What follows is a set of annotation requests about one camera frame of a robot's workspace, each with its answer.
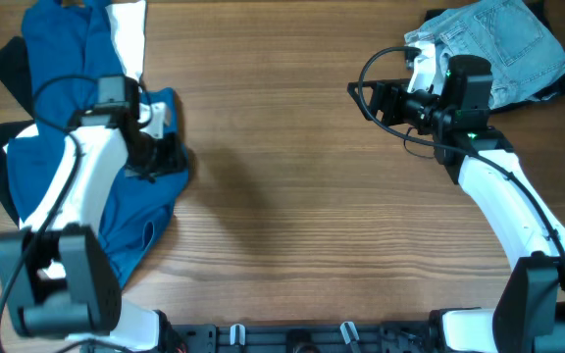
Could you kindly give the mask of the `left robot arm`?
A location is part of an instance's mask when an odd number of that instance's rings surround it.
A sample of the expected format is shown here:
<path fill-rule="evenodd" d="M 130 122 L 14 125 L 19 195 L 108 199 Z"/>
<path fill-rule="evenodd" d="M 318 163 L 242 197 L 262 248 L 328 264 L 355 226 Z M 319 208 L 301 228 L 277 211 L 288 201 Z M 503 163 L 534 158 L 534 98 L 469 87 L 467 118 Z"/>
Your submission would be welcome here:
<path fill-rule="evenodd" d="M 180 137 L 147 131 L 164 121 L 140 118 L 140 82 L 118 75 L 93 84 L 96 103 L 55 127 L 65 148 L 40 204 L 22 227 L 0 232 L 0 352 L 5 315 L 17 335 L 67 339 L 70 349 L 188 349 L 164 313 L 123 298 L 97 238 L 121 169 L 150 183 L 187 170 Z"/>

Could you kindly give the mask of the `blue polo shirt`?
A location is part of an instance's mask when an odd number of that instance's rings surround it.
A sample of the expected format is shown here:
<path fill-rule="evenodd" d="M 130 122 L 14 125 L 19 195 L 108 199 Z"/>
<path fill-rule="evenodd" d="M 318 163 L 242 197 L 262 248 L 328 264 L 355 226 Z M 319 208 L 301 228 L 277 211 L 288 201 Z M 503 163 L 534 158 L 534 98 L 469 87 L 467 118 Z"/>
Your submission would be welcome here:
<path fill-rule="evenodd" d="M 17 160 L 29 176 L 15 200 L 20 221 L 38 207 L 60 164 L 67 139 L 59 131 L 62 126 L 40 118 L 35 135 L 18 135 L 7 144 L 9 174 Z M 128 176 L 125 170 L 117 173 L 99 225 L 99 242 L 120 284 L 127 283 L 167 228 L 187 181 L 187 172 L 160 176 L 155 182 Z"/>

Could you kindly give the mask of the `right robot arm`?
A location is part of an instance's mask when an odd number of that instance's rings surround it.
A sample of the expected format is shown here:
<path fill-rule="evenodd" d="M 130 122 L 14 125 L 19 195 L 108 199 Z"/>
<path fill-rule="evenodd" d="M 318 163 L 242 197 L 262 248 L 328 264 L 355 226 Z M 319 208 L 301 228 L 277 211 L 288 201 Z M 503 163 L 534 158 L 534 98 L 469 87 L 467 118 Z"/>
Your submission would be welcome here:
<path fill-rule="evenodd" d="M 404 80 L 363 77 L 347 92 L 364 118 L 390 134 L 407 124 L 480 208 L 511 275 L 492 309 L 443 309 L 430 317 L 437 352 L 565 352 L 565 227 L 522 171 L 513 146 L 488 124 L 489 61 L 458 55 L 440 94 Z"/>

